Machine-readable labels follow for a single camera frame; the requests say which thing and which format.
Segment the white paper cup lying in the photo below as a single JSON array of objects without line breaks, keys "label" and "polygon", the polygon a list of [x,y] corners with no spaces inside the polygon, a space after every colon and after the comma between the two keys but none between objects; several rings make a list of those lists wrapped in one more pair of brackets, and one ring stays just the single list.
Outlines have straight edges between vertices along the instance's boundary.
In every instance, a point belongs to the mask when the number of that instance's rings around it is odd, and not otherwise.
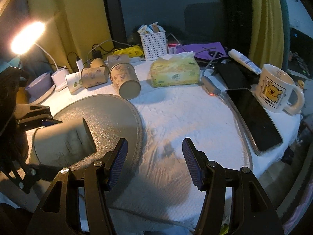
[{"label": "white paper cup lying", "polygon": [[65,80],[66,80],[67,87],[69,89],[70,94],[73,94],[78,89],[83,87],[80,72],[66,75]]}]

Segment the black smartphone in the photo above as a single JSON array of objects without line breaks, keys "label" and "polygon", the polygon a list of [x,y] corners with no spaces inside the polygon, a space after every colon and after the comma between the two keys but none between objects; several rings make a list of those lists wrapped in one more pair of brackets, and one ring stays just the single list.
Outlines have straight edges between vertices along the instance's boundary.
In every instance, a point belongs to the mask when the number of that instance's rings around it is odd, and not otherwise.
[{"label": "black smartphone", "polygon": [[261,156],[283,143],[272,119],[250,90],[230,89],[225,95],[238,115],[255,154]]}]

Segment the purple cloth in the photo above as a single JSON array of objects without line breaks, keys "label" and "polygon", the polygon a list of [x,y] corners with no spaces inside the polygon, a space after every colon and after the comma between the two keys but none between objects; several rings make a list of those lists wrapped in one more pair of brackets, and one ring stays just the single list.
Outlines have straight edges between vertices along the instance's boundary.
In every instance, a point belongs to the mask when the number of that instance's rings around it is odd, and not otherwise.
[{"label": "purple cloth", "polygon": [[212,43],[194,43],[179,46],[177,48],[177,54],[182,52],[194,52],[195,58],[199,60],[211,60],[215,53],[215,58],[226,58],[228,55],[224,50],[223,46],[220,42],[212,42]]}]

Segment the yellow curtain right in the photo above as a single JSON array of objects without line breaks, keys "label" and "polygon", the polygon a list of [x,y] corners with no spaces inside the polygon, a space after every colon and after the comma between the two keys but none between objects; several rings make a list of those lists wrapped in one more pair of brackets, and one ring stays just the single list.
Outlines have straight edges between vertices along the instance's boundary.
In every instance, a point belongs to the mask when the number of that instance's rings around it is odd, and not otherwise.
[{"label": "yellow curtain right", "polygon": [[260,68],[283,64],[284,32],[280,0],[251,0],[252,27],[249,58]]}]

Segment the patterned brown cup lying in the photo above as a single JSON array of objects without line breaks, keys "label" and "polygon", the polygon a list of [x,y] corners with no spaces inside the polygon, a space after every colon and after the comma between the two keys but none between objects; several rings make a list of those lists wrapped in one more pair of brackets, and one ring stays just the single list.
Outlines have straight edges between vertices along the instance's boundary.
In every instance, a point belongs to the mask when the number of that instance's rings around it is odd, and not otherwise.
[{"label": "patterned brown cup lying", "polygon": [[129,63],[118,63],[110,70],[110,80],[118,94],[124,99],[133,99],[139,96],[141,85],[134,67]]},{"label": "patterned brown cup lying", "polygon": [[109,69],[106,66],[84,68],[81,72],[82,85],[85,88],[91,88],[108,82]]}]

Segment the white charger plug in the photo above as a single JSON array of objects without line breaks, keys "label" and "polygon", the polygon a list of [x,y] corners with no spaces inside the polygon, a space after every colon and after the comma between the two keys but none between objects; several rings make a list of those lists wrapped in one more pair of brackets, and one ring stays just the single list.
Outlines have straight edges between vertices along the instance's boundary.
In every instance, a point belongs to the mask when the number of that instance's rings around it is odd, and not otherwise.
[{"label": "white charger plug", "polygon": [[83,61],[79,57],[76,58],[76,65],[80,72],[84,69]]}]

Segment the black wallet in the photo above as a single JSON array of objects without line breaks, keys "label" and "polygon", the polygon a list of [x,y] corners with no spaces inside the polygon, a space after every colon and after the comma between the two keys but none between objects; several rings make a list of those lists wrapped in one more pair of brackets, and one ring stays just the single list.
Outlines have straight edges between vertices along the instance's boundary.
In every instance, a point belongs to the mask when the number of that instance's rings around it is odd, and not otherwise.
[{"label": "black wallet", "polygon": [[215,65],[215,72],[220,75],[228,89],[250,89],[255,83],[255,74],[238,63]]}]

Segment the yellow snack bag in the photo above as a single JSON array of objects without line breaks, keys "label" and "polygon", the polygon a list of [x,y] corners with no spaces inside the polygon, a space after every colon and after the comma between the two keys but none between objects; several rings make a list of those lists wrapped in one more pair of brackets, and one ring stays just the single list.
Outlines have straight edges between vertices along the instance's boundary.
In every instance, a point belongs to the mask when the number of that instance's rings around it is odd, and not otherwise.
[{"label": "yellow snack bag", "polygon": [[143,56],[144,52],[141,47],[135,45],[123,49],[116,49],[112,52],[112,55],[128,55],[129,58],[133,58]]}]

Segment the purple bowl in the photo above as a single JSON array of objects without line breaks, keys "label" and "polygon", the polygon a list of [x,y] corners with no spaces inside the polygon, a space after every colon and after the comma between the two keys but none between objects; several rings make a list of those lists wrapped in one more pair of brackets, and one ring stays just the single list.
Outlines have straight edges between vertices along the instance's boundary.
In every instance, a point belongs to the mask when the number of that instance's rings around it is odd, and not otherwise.
[{"label": "purple bowl", "polygon": [[51,73],[45,72],[33,80],[26,88],[30,97],[38,99],[43,96],[53,85]]}]

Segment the plain brown paper cup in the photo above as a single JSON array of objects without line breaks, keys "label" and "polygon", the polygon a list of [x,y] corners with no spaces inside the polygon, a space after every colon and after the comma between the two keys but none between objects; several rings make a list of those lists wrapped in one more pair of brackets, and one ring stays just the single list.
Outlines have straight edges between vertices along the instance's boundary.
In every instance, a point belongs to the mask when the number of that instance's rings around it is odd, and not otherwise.
[{"label": "plain brown paper cup", "polygon": [[95,152],[84,118],[36,129],[32,138],[32,158],[41,165],[69,167]]}]

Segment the white plastic basket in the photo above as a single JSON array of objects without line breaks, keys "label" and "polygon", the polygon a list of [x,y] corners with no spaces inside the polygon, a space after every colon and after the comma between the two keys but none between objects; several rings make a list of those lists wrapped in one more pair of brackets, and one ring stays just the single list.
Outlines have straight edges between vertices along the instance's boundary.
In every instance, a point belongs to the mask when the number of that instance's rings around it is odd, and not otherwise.
[{"label": "white plastic basket", "polygon": [[158,22],[141,25],[137,31],[146,61],[153,61],[168,53],[165,30]]}]

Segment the yellow tissue pack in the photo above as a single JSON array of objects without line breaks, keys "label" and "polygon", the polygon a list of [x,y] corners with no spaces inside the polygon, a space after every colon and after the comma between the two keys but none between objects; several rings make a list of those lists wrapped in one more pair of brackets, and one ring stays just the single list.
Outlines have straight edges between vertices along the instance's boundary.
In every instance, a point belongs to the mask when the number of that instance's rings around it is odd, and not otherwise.
[{"label": "yellow tissue pack", "polygon": [[200,80],[200,67],[194,52],[182,52],[170,59],[158,58],[151,64],[152,87],[197,84]]}]

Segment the white tablecloth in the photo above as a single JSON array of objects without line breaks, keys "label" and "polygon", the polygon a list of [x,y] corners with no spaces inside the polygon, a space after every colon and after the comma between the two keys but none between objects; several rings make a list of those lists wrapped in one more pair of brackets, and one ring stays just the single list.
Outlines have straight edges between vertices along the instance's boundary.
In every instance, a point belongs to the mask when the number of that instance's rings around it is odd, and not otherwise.
[{"label": "white tablecloth", "polygon": [[292,143],[300,115],[269,112],[282,136],[280,146],[257,156],[248,151],[230,108],[200,85],[154,88],[150,63],[135,63],[141,83],[132,100],[143,126],[143,147],[132,179],[122,194],[109,200],[118,234],[189,234],[200,216],[205,193],[192,183],[182,142],[191,138],[207,157],[230,169],[251,166],[259,177]]}]

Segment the white tube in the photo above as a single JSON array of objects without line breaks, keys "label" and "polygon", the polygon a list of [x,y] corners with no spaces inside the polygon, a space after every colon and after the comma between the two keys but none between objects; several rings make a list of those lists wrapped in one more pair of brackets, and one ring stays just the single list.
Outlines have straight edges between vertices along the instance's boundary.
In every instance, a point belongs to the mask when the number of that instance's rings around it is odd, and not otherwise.
[{"label": "white tube", "polygon": [[235,49],[231,49],[230,51],[228,51],[228,55],[250,71],[254,72],[256,75],[261,74],[261,69],[249,58],[244,56],[241,52],[238,52]]}]

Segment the patterned brown cup lying left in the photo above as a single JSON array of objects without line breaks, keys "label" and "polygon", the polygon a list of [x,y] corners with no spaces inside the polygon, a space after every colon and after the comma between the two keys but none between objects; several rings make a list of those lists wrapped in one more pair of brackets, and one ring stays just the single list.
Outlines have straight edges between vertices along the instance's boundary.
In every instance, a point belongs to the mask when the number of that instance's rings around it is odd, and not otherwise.
[{"label": "patterned brown cup lying left", "polygon": [[91,88],[108,82],[109,69],[106,66],[84,68],[81,72],[82,85],[85,88]]}]

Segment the round grey placemat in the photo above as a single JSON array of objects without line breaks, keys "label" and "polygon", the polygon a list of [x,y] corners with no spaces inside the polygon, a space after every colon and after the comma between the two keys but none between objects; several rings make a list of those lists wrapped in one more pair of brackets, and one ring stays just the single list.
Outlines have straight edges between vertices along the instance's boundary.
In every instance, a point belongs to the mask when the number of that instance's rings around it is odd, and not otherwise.
[{"label": "round grey placemat", "polygon": [[142,155],[143,126],[137,109],[129,101],[113,94],[99,94],[75,101],[55,114],[66,122],[84,118],[92,134],[96,152],[73,164],[72,169],[86,167],[112,151],[120,138],[128,141],[123,176],[132,176]]}]

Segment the patterned brown cup rear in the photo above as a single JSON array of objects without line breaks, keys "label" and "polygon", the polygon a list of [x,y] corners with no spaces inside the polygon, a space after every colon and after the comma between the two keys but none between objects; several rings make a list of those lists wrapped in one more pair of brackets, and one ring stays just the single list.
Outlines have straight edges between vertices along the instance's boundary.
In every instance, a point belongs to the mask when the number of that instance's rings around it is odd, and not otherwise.
[{"label": "patterned brown cup rear", "polygon": [[104,66],[106,66],[106,64],[102,58],[95,58],[90,63],[90,68],[99,68]]}]

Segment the yellow curtain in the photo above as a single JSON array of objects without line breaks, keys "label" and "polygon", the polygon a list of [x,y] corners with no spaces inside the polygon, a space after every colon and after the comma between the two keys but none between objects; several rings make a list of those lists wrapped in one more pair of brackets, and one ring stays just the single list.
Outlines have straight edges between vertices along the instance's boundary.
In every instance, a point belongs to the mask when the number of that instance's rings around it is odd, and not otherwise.
[{"label": "yellow curtain", "polygon": [[46,26],[38,43],[57,65],[74,65],[73,54],[86,61],[94,44],[113,49],[103,0],[28,0],[28,6]]},{"label": "yellow curtain", "polygon": [[251,0],[252,27],[249,58],[260,68],[283,64],[284,32],[280,0]]}]

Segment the yellow curtain left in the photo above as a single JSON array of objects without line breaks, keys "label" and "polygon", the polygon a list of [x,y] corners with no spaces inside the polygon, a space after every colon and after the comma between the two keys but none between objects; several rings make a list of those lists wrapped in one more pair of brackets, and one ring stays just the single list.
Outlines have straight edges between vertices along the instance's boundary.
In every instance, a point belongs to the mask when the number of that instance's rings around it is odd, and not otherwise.
[{"label": "yellow curtain left", "polygon": [[94,44],[113,49],[103,0],[28,0],[28,6],[46,26],[38,43],[57,65],[74,65],[73,54],[86,61]]}]

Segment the white bear mug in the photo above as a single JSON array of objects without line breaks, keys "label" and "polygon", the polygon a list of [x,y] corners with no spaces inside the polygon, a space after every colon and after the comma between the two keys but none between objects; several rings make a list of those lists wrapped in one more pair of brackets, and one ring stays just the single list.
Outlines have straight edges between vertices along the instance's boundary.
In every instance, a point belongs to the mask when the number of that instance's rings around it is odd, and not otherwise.
[{"label": "white bear mug", "polygon": [[305,104],[303,90],[285,71],[264,64],[255,90],[258,101],[269,111],[298,114]]}]

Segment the patterned brown cup lying right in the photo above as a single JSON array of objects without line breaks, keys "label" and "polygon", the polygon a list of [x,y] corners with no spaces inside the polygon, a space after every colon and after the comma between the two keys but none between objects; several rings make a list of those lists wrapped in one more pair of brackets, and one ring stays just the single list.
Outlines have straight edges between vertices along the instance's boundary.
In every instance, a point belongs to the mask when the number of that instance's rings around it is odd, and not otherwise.
[{"label": "patterned brown cup lying right", "polygon": [[129,63],[118,63],[110,70],[110,80],[118,94],[124,99],[133,99],[139,96],[141,85],[134,67]]}]

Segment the white desk lamp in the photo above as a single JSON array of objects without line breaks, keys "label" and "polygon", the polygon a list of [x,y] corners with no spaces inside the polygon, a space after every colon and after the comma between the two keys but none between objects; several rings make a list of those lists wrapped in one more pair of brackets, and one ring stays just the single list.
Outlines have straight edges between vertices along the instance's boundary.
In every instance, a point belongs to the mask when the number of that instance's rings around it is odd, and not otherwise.
[{"label": "white desk lamp", "polygon": [[68,69],[58,66],[55,59],[41,45],[37,43],[40,37],[45,32],[46,25],[40,21],[34,21],[22,28],[11,42],[11,50],[17,55],[26,54],[32,46],[40,48],[54,63],[56,72],[51,75],[51,79],[55,85],[55,91],[60,92],[67,87],[66,76],[69,75]]}]

